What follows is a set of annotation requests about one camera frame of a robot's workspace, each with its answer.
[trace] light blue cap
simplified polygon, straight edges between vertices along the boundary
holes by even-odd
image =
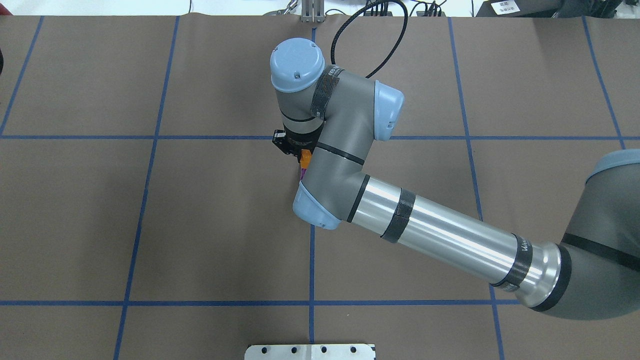
[[[387,141],[396,128],[404,104],[404,94],[376,80],[374,98],[374,138]]]
[[[308,88],[323,70],[322,50],[305,38],[284,40],[271,53],[271,83],[280,92]]]
[[[293,200],[293,212],[302,220],[323,229],[334,230],[340,224],[340,219],[320,205],[316,198],[302,185],[302,181],[298,186],[296,199]]]
[[[640,149],[618,150],[610,154],[606,154],[602,159],[600,159],[600,161],[598,161],[596,168],[593,170],[591,175],[587,177],[587,181],[591,179],[591,176],[594,176],[599,172],[629,164],[640,164]]]

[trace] black band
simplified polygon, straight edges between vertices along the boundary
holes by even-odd
[[[331,145],[327,145],[325,143],[318,142],[316,144],[316,147],[319,147],[320,149],[327,150],[328,152],[332,152],[332,153],[334,153],[334,154],[336,154],[338,156],[342,156],[343,158],[345,158],[347,160],[351,160],[354,163],[358,163],[360,165],[364,165],[364,160],[363,159],[360,159],[358,156],[351,155],[350,153],[344,152],[344,151],[342,151],[340,149],[336,149]]]
[[[282,114],[282,116],[284,116],[285,118],[287,118],[287,119],[289,119],[289,120],[291,120],[291,121],[293,121],[293,122],[307,122],[307,121],[311,121],[311,120],[315,119],[314,117],[310,117],[309,119],[303,119],[303,120],[300,120],[300,119],[294,119],[294,118],[292,118],[292,117],[289,117],[289,116],[288,116],[287,114],[285,114],[284,112],[282,112],[282,110],[280,110],[280,113]]]
[[[492,284],[497,288],[501,288],[506,292],[513,292],[520,288],[520,284],[527,276],[529,268],[531,267],[531,261],[533,260],[533,247],[529,240],[523,239],[514,234],[516,241],[518,242],[518,248],[516,250],[516,258],[513,260],[513,265],[500,282]]]
[[[569,285],[569,280],[571,279],[571,255],[567,249],[558,245],[558,250],[560,250],[560,274],[558,274],[558,281],[554,286],[554,289],[551,290],[551,294],[540,304],[532,307],[533,311],[547,311],[554,307],[564,295],[564,291],[566,287]]]
[[[590,252],[596,256],[600,256],[601,258],[613,261],[625,268],[640,272],[640,258],[627,254],[626,252],[616,250],[612,247],[602,245],[601,243],[569,233],[564,234],[562,243],[573,245],[586,252]]]
[[[356,210],[358,209],[358,205],[360,205],[360,200],[362,200],[362,195],[364,194],[364,190],[367,188],[367,184],[369,184],[369,178],[371,178],[371,176],[364,175],[364,180],[362,180],[362,185],[360,185],[360,191],[358,191],[358,196],[356,196],[356,201],[353,202],[353,206],[351,207],[351,212],[349,213],[347,222],[351,222],[353,220],[353,217],[356,215]]]
[[[342,68],[336,65],[327,66],[316,83],[314,97],[311,100],[311,114],[321,120],[324,120],[326,107],[331,99],[333,89],[340,81],[338,75],[342,72]]]
[[[400,199],[394,211],[394,216],[391,218],[385,233],[380,236],[381,238],[392,243],[398,242],[407,224],[409,224],[409,217],[413,211],[414,203],[415,194],[408,190],[400,189]]]

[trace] red object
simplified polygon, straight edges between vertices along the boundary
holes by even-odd
[[[13,15],[4,5],[0,4],[0,15]]]

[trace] orange object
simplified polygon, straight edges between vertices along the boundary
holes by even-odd
[[[307,149],[302,149],[301,155],[300,167],[306,169],[309,167],[309,163],[311,162],[311,152]]]

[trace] white label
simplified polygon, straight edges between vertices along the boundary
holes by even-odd
[[[504,15],[507,13],[516,13],[520,11],[518,4],[514,0],[499,1],[497,3],[491,3],[493,10],[497,15]]]

